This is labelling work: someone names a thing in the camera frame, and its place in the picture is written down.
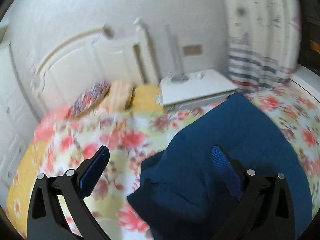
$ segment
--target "blue gripper pad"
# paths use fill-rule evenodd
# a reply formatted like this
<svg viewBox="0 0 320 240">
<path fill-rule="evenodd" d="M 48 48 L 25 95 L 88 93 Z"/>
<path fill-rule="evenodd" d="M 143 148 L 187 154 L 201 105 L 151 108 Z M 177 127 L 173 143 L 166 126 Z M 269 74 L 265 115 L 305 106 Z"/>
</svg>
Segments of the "blue gripper pad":
<svg viewBox="0 0 320 240">
<path fill-rule="evenodd" d="M 243 182 L 222 150 L 215 146 L 211 152 L 212 161 L 222 181 L 226 184 L 230 195 L 240 200 L 244 194 Z"/>
<path fill-rule="evenodd" d="M 96 186 L 99 178 L 101 177 L 104 169 L 106 168 L 110 159 L 109 149 L 105 146 L 95 153 L 91 159 L 84 160 L 81 166 L 85 168 L 82 176 L 78 181 L 79 195 L 82 198 L 89 197 Z"/>
</svg>

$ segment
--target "white nightstand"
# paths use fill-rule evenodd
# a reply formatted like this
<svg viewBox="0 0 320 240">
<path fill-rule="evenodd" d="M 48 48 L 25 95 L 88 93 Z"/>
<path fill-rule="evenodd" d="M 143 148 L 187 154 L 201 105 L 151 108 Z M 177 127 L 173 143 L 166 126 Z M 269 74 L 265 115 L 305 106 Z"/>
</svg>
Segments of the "white nightstand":
<svg viewBox="0 0 320 240">
<path fill-rule="evenodd" d="M 213 69 L 190 73 L 186 76 L 189 80 L 184 83 L 170 82 L 170 79 L 160 82 L 161 103 L 166 110 L 180 111 L 216 103 L 225 100 L 238 88 Z"/>
</svg>

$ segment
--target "bed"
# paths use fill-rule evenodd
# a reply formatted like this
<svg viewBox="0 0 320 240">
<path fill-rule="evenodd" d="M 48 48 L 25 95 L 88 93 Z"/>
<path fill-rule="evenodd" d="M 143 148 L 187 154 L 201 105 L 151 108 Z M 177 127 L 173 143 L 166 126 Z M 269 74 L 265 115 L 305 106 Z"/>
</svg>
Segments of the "bed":
<svg viewBox="0 0 320 240">
<path fill-rule="evenodd" d="M 152 238 L 149 226 L 126 202 L 126 196 L 139 187 L 141 162 L 165 149 L 180 130 L 222 102 L 167 114 L 154 101 L 148 104 L 146 98 L 138 98 L 144 94 L 138 93 L 141 90 L 145 94 L 157 91 L 150 84 L 158 84 L 158 77 L 147 32 L 140 20 L 135 25 L 135 35 L 124 40 L 113 40 L 106 27 L 103 32 L 81 33 L 59 45 L 38 67 L 31 85 L 45 117 L 13 177 L 6 210 L 24 238 L 36 176 L 41 172 L 59 176 L 76 169 L 101 145 L 110 149 L 110 162 L 92 195 L 85 198 L 86 205 L 112 239 Z M 100 103 L 70 118 L 66 107 L 101 79 L 127 79 L 138 86 L 133 95 L 135 107 L 111 114 Z M 319 102 L 293 86 L 247 98 L 273 120 L 297 153 L 308 176 L 315 216 L 320 207 Z M 80 234 L 64 199 L 59 201 L 70 229 Z"/>
</svg>

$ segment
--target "white headboard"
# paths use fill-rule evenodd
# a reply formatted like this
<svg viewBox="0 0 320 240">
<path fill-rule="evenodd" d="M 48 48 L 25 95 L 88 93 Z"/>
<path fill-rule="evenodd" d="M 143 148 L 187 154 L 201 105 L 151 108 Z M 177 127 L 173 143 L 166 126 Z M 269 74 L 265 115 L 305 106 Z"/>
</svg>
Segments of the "white headboard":
<svg viewBox="0 0 320 240">
<path fill-rule="evenodd" d="M 45 57 L 31 83 L 42 111 L 73 103 L 103 79 L 158 85 L 147 32 L 139 19 L 134 25 L 135 35 L 122 40 L 113 40 L 102 27 L 79 33 Z"/>
</svg>

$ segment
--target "silver screw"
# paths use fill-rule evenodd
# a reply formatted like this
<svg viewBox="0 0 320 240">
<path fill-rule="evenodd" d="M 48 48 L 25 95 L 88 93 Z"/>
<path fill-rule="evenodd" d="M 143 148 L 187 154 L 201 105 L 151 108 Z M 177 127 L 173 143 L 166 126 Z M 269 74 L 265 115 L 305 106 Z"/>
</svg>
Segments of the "silver screw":
<svg viewBox="0 0 320 240">
<path fill-rule="evenodd" d="M 44 174 L 43 173 L 40 173 L 38 176 L 37 176 L 38 179 L 43 179 L 44 178 Z"/>
<path fill-rule="evenodd" d="M 256 172 L 254 170 L 247 170 L 247 174 L 249 176 L 254 176 L 254 175 L 256 175 Z"/>
<path fill-rule="evenodd" d="M 284 178 L 285 178 L 285 176 L 284 176 L 284 174 L 283 174 L 283 173 L 278 173 L 278 178 L 279 178 L 279 179 L 284 179 Z"/>
<path fill-rule="evenodd" d="M 66 174 L 68 177 L 71 177 L 73 174 L 75 174 L 75 170 L 68 170 Z"/>
</svg>

